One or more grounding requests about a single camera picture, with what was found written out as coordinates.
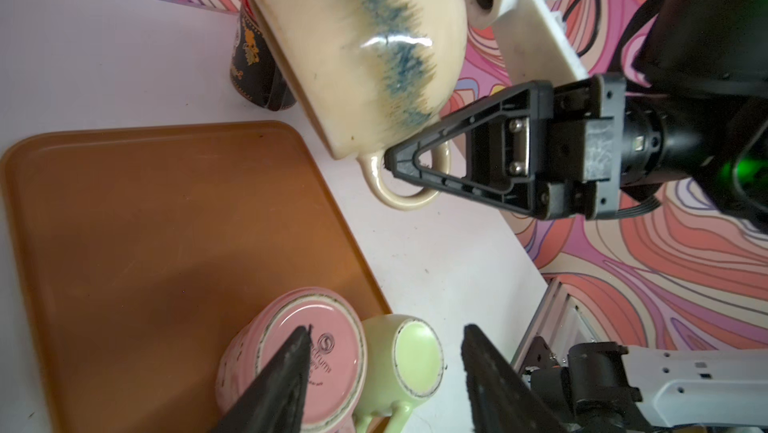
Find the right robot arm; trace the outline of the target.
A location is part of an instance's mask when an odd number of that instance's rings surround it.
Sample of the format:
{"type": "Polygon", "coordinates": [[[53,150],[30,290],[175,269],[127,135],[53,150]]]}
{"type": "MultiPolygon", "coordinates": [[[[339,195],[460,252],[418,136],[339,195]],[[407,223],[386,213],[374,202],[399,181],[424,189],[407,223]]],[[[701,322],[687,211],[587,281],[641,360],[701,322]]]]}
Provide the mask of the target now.
{"type": "MultiPolygon", "coordinates": [[[[608,68],[644,0],[554,0],[569,42],[593,73],[608,68]]],[[[660,207],[621,221],[506,221],[546,280],[565,284],[593,328],[667,350],[767,345],[767,238],[719,213],[691,180],[665,185],[660,207]]]]}

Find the brown wooden tray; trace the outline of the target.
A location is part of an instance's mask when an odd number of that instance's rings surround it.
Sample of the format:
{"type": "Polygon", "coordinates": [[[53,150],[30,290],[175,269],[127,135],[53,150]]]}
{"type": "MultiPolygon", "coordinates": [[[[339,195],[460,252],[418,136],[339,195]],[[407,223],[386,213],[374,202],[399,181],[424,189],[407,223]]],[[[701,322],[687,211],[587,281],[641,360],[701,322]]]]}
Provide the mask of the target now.
{"type": "Polygon", "coordinates": [[[57,432],[208,431],[227,345],[289,291],[389,311],[282,122],[36,135],[1,183],[57,432]]]}

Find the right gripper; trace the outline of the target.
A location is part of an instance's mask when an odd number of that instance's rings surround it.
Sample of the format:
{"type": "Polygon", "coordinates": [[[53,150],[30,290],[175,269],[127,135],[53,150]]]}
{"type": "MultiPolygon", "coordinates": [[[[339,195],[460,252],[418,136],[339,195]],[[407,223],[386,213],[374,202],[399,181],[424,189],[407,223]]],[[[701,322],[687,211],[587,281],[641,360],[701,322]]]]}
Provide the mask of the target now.
{"type": "Polygon", "coordinates": [[[386,150],[412,185],[538,219],[627,219],[659,207],[661,186],[694,176],[720,150],[712,101],[632,94],[600,74],[554,91],[540,135],[540,83],[506,88],[386,150]]]}

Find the beige speckled mug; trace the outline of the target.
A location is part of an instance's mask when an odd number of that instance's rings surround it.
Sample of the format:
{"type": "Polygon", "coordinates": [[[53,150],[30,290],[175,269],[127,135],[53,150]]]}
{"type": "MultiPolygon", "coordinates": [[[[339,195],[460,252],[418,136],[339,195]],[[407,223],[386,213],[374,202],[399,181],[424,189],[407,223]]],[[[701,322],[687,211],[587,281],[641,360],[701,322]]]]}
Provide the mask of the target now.
{"type": "Polygon", "coordinates": [[[298,103],[335,159],[408,211],[436,197],[384,182],[385,151],[439,120],[467,44],[465,0],[249,0],[298,103]]]}

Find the black patterned mug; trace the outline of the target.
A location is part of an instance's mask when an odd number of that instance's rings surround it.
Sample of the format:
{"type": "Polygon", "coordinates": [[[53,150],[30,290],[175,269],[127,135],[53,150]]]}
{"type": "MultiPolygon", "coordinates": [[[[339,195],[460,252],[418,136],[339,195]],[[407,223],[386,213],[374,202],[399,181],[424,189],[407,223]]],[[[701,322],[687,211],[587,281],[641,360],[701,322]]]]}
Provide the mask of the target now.
{"type": "Polygon", "coordinates": [[[229,75],[234,88],[259,107],[280,111],[296,104],[255,19],[250,0],[241,0],[229,75]]]}

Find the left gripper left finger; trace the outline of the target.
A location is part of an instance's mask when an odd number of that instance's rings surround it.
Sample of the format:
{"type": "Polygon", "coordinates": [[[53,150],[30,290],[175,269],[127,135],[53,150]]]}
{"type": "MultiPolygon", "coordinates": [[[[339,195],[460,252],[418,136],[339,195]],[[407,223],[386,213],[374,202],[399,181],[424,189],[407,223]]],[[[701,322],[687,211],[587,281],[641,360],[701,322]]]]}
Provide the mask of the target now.
{"type": "Polygon", "coordinates": [[[297,327],[212,433],[299,433],[309,381],[311,338],[297,327]]]}

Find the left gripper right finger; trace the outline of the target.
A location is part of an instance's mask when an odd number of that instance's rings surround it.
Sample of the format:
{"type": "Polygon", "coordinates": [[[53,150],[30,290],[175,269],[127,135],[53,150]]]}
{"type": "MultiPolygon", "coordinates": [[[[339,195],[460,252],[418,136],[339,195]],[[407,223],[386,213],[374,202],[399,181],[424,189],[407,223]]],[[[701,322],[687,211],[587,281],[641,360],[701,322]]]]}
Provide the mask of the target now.
{"type": "Polygon", "coordinates": [[[476,433],[564,430],[475,324],[464,327],[461,356],[476,433]]]}

